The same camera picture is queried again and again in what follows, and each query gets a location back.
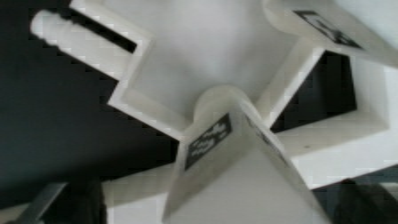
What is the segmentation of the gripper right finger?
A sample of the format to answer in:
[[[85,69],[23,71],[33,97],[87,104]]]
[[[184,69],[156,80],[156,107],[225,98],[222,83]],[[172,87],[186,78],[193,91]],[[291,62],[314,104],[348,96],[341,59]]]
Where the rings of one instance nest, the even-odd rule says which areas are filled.
[[[346,178],[312,193],[332,224],[398,224],[398,178]]]

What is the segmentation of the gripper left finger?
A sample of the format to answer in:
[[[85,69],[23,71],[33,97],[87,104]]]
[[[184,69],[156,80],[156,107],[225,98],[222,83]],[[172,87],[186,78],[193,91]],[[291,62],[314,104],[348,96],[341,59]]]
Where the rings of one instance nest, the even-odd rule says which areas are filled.
[[[48,184],[10,224],[104,224],[101,183]]]

